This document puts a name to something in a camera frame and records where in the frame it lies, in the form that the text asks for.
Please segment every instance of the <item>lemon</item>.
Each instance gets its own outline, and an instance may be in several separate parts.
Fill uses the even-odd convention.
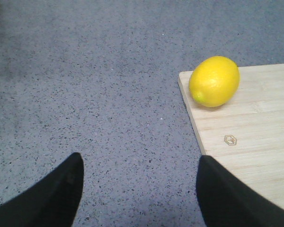
[[[223,56],[206,59],[196,67],[189,79],[193,99],[207,107],[228,102],[237,91],[240,73],[237,64]]]

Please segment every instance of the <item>embossed logo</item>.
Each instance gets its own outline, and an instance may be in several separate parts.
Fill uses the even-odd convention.
[[[224,136],[224,141],[229,146],[237,145],[237,139],[233,135],[226,135],[226,136]]]

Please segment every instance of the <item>cutting board edge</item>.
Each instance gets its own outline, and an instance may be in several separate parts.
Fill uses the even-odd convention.
[[[193,118],[193,114],[191,111],[189,111],[189,109],[191,109],[191,106],[190,106],[190,103],[188,101],[188,98],[187,96],[185,95],[185,89],[183,87],[183,83],[182,83],[182,77],[185,76],[185,74],[188,74],[190,73],[191,71],[186,71],[186,72],[180,72],[179,73],[179,77],[178,77],[178,84],[179,84],[179,87],[180,87],[180,91],[182,93],[182,98],[183,98],[183,101],[185,103],[185,107],[186,107],[186,110],[188,112],[188,115],[189,115],[189,119],[190,119],[190,122],[193,126],[193,130],[194,130],[194,133],[195,133],[195,136],[196,136],[196,139],[198,141],[198,144],[199,144],[199,148],[200,148],[200,151],[201,151],[201,154],[202,155],[206,155],[206,152],[205,152],[205,149],[204,149],[204,145],[202,143],[202,140],[201,140],[201,137],[200,137],[200,134],[199,134],[199,130],[197,128],[197,125],[194,121],[194,118]]]

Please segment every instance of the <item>wooden cutting board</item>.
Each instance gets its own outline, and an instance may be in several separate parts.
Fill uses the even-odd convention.
[[[238,91],[216,108],[193,101],[192,71],[178,83],[202,154],[284,209],[284,64],[239,70]]]

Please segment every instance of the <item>gray speckled floor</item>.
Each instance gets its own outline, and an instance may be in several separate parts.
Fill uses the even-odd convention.
[[[0,4],[0,204],[80,152],[74,227],[204,227],[178,73],[284,63],[284,0]]]

